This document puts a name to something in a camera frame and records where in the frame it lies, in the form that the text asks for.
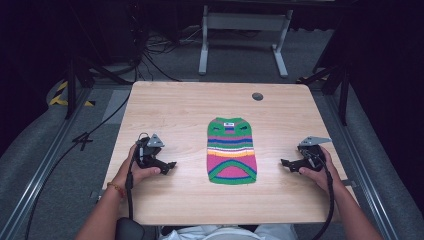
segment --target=person's hand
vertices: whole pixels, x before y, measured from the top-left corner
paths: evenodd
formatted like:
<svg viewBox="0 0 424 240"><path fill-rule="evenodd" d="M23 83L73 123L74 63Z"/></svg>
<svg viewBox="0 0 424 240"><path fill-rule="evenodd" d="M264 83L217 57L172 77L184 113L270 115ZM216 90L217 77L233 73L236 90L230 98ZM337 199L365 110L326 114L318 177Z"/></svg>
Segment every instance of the person's hand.
<svg viewBox="0 0 424 240"><path fill-rule="evenodd" d="M337 169L333 165L333 160L331 159L330 153L324 147L321 147L321 150L324 153L328 171L330 171L331 177L333 178L333 187L343 186L343 183L340 180L339 173L337 172ZM327 194L329 194L328 183L327 183L327 175L325 173L324 168L322 168L321 171L316 172L316 171L313 171L309 168L301 167L299 169L299 173L301 173L302 175L304 175L304 176L312 179L313 181L315 181L315 183L320 188L322 188Z"/></svg>
<svg viewBox="0 0 424 240"><path fill-rule="evenodd" d="M125 161L122 163L118 173L116 174L115 178L112 180L113 183L117 184L122 189L125 189L125 181L127 179L128 168L130 166L130 162L136 147L137 147L136 144L134 144L131 147L127 159L125 159ZM160 173L160 169L157 167L141 169L140 167L138 167L137 163L135 162L133 163L131 170L133 174L133 186L140 183L141 180L143 180L144 178L157 175Z"/></svg>

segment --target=wooden table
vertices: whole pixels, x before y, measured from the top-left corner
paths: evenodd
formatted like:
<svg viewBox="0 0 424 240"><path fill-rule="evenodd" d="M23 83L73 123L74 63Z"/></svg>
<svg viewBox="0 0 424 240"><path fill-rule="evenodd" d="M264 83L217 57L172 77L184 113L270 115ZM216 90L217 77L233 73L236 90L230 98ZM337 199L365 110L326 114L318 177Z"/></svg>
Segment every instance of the wooden table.
<svg viewBox="0 0 424 240"><path fill-rule="evenodd" d="M256 101L252 94L263 94ZM252 127L257 181L246 185L211 183L206 171L207 126L216 117L241 117ZM165 147L157 156L176 161L168 175L133 189L134 218L146 225L324 222L324 191L280 159L301 159L297 145L307 136L329 137L304 85L137 82L118 134L105 183L118 171L141 132L158 134ZM346 174L332 143L342 179ZM128 216L126 201L121 214Z"/></svg>

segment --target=colorful knit sweater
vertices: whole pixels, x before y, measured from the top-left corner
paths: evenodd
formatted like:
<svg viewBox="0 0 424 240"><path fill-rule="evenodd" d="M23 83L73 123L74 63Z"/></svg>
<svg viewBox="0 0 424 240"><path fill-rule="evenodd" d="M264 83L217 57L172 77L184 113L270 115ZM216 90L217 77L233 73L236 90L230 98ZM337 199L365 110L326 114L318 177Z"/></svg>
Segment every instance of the colorful knit sweater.
<svg viewBox="0 0 424 240"><path fill-rule="evenodd" d="M216 118L208 126L209 180L220 184L256 181L252 129L242 118Z"/></svg>

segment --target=dark background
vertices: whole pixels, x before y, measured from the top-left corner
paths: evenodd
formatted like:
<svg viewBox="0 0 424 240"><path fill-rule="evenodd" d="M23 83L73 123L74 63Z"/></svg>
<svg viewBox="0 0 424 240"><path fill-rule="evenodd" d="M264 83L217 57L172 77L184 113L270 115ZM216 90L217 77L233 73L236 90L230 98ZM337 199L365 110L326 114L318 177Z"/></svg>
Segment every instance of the dark background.
<svg viewBox="0 0 424 240"><path fill-rule="evenodd" d="M328 67L349 57L350 80L361 105L423 212L424 196L420 193L424 187L423 4L413 1L356 4L364 5L367 10L342 22L333 20L333 17L339 19L339 14L317 22L319 11L298 10L291 27L337 27L319 66ZM0 154L47 110L46 95L63 78L72 54L83 54L100 65L131 62L140 54L139 47L133 44L134 38L142 45L150 28L178 39L179 30L199 24L199 6L192 8L196 11L163 6L143 12L148 7L129 8L123 1L79 0L72 1L72 5L64 0L3 1L0 6ZM128 10L139 11L135 22L128 19ZM175 20L174 24L168 24L167 19Z"/></svg>

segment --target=person's arm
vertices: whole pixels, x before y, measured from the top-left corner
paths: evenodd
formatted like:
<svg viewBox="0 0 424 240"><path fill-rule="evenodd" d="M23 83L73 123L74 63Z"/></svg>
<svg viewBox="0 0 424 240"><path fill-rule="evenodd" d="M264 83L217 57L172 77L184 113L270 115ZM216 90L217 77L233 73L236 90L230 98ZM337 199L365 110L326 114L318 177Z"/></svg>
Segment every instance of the person's arm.
<svg viewBox="0 0 424 240"><path fill-rule="evenodd" d="M333 177L334 200L346 232L346 238L349 240L382 239L380 233L370 223L355 199L343 185L339 173L333 165L330 153L323 147L321 149L327 160L327 168ZM300 168L299 172L315 181L328 194L327 176L324 169L320 172L315 172L309 168Z"/></svg>
<svg viewBox="0 0 424 240"><path fill-rule="evenodd" d="M125 180L134 150L135 145L131 147L127 159L122 163L118 173L112 180L112 183L119 186L124 192L126 192ZM137 164L133 164L132 172L135 186L140 183L143 178L159 174L160 169L140 169ZM118 210L121 199L121 193L116 190L114 186L108 186L96 207L78 232L76 239L115 239L116 221L118 220Z"/></svg>

